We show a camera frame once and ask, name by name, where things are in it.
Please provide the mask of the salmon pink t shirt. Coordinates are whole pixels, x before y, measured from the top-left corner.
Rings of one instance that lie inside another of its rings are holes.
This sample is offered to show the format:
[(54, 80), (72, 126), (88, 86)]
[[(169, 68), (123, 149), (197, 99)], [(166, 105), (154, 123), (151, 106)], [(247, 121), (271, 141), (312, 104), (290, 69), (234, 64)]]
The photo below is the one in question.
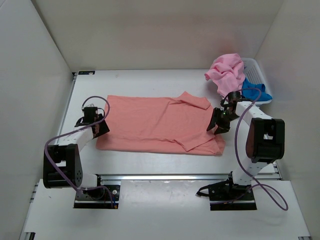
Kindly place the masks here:
[(225, 141), (207, 131), (213, 107), (205, 97), (183, 92), (178, 97), (110, 95), (106, 123), (100, 136), (102, 151), (221, 156)]

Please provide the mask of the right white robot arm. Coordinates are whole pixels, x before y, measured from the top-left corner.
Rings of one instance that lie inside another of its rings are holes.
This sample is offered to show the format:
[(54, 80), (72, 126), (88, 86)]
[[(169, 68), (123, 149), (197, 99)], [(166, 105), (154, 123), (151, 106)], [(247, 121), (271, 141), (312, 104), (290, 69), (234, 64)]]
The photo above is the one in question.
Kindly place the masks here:
[(265, 114), (254, 100), (245, 98), (239, 90), (228, 93), (220, 105), (213, 109), (207, 131), (214, 131), (216, 135), (227, 133), (234, 120), (244, 121), (249, 127), (246, 156), (237, 161), (239, 167), (223, 182), (226, 198), (236, 200), (264, 167), (284, 156), (285, 122)]

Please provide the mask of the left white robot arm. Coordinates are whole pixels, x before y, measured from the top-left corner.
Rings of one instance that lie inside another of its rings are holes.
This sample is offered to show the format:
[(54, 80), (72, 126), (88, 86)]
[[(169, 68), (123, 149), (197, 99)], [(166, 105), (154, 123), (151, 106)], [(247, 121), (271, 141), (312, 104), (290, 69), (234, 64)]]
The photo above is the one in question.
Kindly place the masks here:
[(71, 133), (65, 134), (58, 144), (44, 147), (42, 179), (47, 189), (72, 187), (99, 199), (105, 187), (98, 182), (96, 174), (83, 172), (80, 152), (88, 142), (107, 134), (110, 129), (98, 107), (86, 106), (82, 112), (83, 117), (78, 119)]

